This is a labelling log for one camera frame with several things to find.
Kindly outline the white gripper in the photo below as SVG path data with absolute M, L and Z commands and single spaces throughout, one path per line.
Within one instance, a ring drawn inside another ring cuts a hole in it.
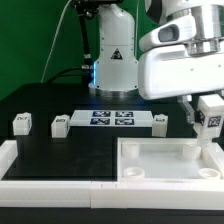
M 138 88 L 146 100 L 178 96 L 187 122 L 194 124 L 187 95 L 224 89 L 224 43 L 218 53 L 199 57 L 189 56 L 182 44 L 144 53 L 139 59 Z

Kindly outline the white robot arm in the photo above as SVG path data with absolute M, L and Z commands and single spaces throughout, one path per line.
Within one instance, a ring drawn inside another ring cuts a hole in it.
M 134 56 L 134 19 L 123 0 L 72 0 L 81 16 L 99 16 L 100 55 L 90 90 L 103 96 L 139 92 L 147 100 L 176 96 L 187 121 L 195 112 L 187 96 L 224 89 L 224 0 L 143 0 L 159 26 L 139 41 Z

